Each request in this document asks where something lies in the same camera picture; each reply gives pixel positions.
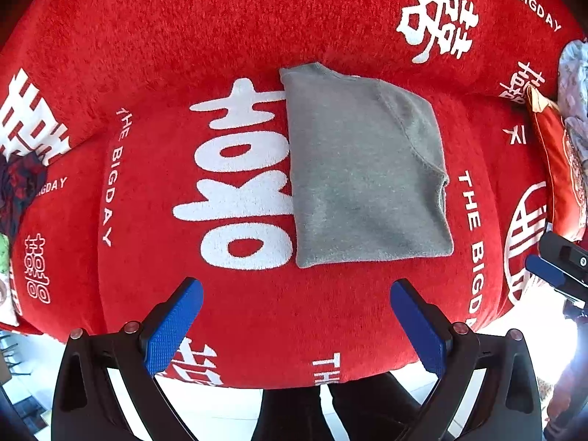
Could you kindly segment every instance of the white tile floor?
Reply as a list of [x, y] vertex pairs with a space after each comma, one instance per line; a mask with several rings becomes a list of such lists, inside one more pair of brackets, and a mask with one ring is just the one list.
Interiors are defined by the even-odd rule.
[[[575, 350], [575, 325], [561, 316], [563, 301], [546, 287], [530, 294], [501, 320], [482, 330], [488, 334], [504, 335], [509, 328], [521, 329], [526, 337], [536, 373], [547, 381], [557, 381]], [[28, 360], [20, 368], [32, 370], [33, 376], [10, 381], [14, 396], [33, 394], [51, 406], [52, 393], [59, 368], [63, 345], [47, 336], [19, 338], [23, 356]], [[433, 388], [436, 377], [427, 373], [421, 364], [408, 365], [395, 372], [399, 381], [420, 402]], [[473, 406], [483, 374], [476, 372], [463, 404], [450, 431], [457, 435]], [[161, 386], [186, 424], [200, 441], [249, 441], [259, 414], [259, 390], [236, 390], [187, 384], [177, 380], [160, 379]], [[322, 405], [327, 422], [337, 441], [348, 441], [337, 415], [334, 413], [329, 391], [322, 390]], [[39, 439], [49, 441], [48, 431]]]

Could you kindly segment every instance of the folded gray sweater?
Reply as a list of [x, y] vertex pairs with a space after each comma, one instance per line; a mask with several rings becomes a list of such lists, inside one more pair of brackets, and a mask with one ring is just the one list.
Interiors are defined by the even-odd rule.
[[281, 69], [302, 268], [453, 253], [431, 105], [319, 63]]

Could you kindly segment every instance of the black pants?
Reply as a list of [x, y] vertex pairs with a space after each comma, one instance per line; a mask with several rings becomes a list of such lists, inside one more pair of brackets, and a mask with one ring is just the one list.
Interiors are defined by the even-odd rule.
[[[394, 441], [420, 409], [391, 373], [330, 384], [329, 390], [350, 441]], [[252, 441], [334, 441], [319, 393], [319, 386], [264, 390]], [[448, 433], [442, 440], [454, 437]]]

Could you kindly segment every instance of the clothing pile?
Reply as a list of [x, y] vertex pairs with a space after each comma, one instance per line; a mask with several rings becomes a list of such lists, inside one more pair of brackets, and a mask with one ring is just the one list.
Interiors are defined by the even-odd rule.
[[[47, 168], [33, 151], [13, 154], [7, 161], [0, 154], [0, 320], [18, 326], [10, 287], [10, 253], [25, 210], [47, 180]], [[30, 270], [35, 261], [30, 257]]]
[[575, 40], [563, 49], [557, 104], [588, 182], [588, 43]]

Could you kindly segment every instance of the red blanket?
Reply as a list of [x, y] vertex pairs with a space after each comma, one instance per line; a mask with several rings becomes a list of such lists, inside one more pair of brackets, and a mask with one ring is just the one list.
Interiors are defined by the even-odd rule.
[[[118, 330], [192, 276], [204, 307], [166, 374], [236, 387], [414, 361], [388, 302], [401, 277], [488, 324], [529, 283], [545, 226], [518, 98], [555, 93], [580, 35], [559, 0], [36, 0], [0, 55], [1, 150], [50, 164], [13, 251], [21, 320], [62, 340]], [[277, 70], [317, 60], [431, 102], [451, 257], [296, 267], [292, 215], [272, 204], [291, 194]], [[194, 220], [174, 217], [194, 201]]]

